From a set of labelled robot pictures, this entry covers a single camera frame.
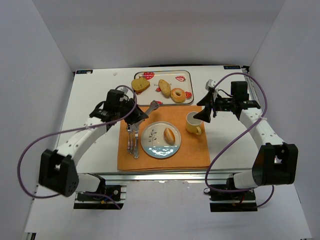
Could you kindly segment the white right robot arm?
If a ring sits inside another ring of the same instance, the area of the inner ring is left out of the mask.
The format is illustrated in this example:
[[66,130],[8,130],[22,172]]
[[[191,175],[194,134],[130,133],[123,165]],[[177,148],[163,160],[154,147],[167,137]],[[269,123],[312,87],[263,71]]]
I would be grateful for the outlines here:
[[231,112],[246,127],[254,140],[258,154],[250,170],[232,174],[220,193],[240,193],[260,186],[290,185],[295,181],[298,148],[279,137],[267,122],[261,106],[249,99],[246,81],[231,82],[231,96],[221,97],[218,84],[210,79],[205,86],[207,95],[197,105],[203,110],[194,119],[210,123],[217,112]]

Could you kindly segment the sugared bagel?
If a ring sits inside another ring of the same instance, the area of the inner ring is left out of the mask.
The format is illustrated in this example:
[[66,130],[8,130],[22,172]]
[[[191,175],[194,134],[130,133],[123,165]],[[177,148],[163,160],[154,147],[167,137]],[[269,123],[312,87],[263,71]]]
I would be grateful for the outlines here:
[[170,97],[175,103],[183,103],[186,100],[186,93],[181,88],[173,88]]

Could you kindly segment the silver serving tongs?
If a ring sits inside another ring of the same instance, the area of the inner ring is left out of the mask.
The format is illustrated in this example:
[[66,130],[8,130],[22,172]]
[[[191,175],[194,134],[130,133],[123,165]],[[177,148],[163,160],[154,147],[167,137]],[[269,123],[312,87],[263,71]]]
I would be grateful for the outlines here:
[[[149,117],[149,115],[154,111],[154,110],[157,110],[158,108],[160,107],[160,104],[153,100],[151,103],[150,103],[150,106],[149,108],[144,112],[146,115],[147,115],[147,118]],[[140,121],[138,121],[137,123],[134,123],[130,126],[130,131],[133,132],[138,132],[139,131],[139,126],[140,124],[144,121],[145,119],[142,119]]]

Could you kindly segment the aluminium table frame rail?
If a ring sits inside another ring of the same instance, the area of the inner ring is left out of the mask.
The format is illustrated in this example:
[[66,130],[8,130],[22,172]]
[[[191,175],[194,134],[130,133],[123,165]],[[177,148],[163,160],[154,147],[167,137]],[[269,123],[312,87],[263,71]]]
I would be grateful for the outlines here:
[[107,172],[94,173],[106,181],[204,181],[205,171]]

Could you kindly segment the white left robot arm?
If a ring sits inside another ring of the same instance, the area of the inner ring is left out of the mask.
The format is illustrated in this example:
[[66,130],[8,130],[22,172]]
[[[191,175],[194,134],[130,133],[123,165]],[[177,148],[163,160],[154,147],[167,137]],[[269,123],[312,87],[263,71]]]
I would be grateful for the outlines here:
[[151,112],[151,108],[142,111],[136,101],[123,91],[110,90],[106,100],[98,103],[89,114],[83,130],[78,130],[56,149],[47,149],[42,153],[39,184],[65,197],[75,192],[102,196],[105,193],[105,180],[91,173],[79,174],[76,169],[78,162],[116,122],[124,120],[130,126],[138,126]]

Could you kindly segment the orange woven placemat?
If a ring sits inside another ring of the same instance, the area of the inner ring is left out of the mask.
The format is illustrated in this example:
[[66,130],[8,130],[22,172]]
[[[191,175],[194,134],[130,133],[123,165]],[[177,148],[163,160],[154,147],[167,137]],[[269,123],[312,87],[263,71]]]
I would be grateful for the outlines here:
[[139,145],[139,157],[135,159],[127,152],[128,133],[126,123],[120,123],[117,169],[119,171],[149,171],[149,170],[180,170],[205,169],[210,164],[207,137],[204,124],[200,125],[201,134],[190,133],[186,129],[186,117],[190,112],[200,112],[202,108],[196,105],[161,106],[153,111],[149,118],[139,126],[139,135],[148,125],[158,121],[168,122],[177,127],[181,134],[181,146],[173,156],[157,159],[148,155]]

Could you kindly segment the silver fork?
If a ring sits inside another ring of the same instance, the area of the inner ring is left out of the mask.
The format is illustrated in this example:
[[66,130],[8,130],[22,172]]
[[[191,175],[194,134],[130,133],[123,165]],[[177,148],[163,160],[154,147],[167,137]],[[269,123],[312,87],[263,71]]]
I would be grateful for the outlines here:
[[135,146],[135,144],[134,144],[134,130],[132,129],[132,127],[131,127],[131,130],[132,130],[132,151],[131,151],[131,155],[133,155],[134,154],[134,146]]

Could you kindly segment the toast slice with herbs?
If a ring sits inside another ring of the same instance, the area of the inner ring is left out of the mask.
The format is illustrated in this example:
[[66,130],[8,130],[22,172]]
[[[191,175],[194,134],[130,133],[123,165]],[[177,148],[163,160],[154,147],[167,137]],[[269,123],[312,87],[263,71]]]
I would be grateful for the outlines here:
[[150,82],[144,77],[140,76],[131,81],[131,87],[136,94],[140,94],[150,87]]

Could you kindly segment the silver spoon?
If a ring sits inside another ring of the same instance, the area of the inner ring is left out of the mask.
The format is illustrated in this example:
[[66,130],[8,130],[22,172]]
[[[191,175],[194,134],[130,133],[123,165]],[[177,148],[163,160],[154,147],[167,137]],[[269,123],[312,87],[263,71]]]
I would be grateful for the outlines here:
[[127,152],[128,153],[132,153],[132,129],[131,129],[131,125],[128,124],[126,127],[127,133],[128,133],[128,141],[127,141]]

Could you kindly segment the cream and blue plate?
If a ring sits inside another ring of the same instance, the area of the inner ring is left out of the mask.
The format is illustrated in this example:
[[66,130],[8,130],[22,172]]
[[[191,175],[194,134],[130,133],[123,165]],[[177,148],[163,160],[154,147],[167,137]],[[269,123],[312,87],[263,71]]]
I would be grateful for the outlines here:
[[[165,129],[172,131],[174,143],[165,139]],[[182,136],[179,130],[171,123],[157,121],[144,128],[140,143],[147,155],[156,159],[167,159],[175,155],[180,149]]]

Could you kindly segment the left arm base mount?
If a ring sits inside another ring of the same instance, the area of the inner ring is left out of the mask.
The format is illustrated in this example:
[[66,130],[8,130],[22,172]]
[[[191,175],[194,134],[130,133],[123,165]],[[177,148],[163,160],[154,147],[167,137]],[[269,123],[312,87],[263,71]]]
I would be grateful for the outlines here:
[[120,210],[122,209],[127,193],[126,185],[106,185],[105,196],[77,193],[73,208],[75,210]]

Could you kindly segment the yellow mug white inside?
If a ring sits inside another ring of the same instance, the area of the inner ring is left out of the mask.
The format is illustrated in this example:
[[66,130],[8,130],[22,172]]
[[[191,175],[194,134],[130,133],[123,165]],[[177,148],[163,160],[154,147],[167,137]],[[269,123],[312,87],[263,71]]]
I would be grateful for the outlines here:
[[194,116],[196,114],[197,114],[196,111],[192,111],[187,114],[185,128],[189,133],[201,135],[202,134],[202,130],[201,130],[202,121],[194,118]]

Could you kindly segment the long brown pastry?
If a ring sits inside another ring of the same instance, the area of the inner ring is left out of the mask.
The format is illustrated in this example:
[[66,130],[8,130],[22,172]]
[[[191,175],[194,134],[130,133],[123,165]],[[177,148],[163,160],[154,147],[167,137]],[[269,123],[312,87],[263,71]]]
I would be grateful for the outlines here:
[[166,97],[166,98],[169,98],[170,95],[171,95],[171,85],[163,80],[163,79],[160,79],[158,81],[158,86],[160,87],[160,90],[161,90],[161,93]]

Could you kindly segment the strawberry print tray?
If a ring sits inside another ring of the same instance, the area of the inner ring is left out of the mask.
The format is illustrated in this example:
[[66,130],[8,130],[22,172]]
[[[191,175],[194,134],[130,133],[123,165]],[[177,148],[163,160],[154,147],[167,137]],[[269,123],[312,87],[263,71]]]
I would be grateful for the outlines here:
[[191,75],[186,70],[138,72],[131,88],[140,106],[148,106],[152,101],[168,106],[190,105],[194,101]]

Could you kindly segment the sesame bread roll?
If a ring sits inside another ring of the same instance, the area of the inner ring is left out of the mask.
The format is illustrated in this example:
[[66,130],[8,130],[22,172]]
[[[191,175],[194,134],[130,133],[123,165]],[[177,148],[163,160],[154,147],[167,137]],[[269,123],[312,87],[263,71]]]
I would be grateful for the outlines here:
[[170,128],[165,128],[163,131],[164,140],[169,144],[173,145],[176,141],[175,135]]

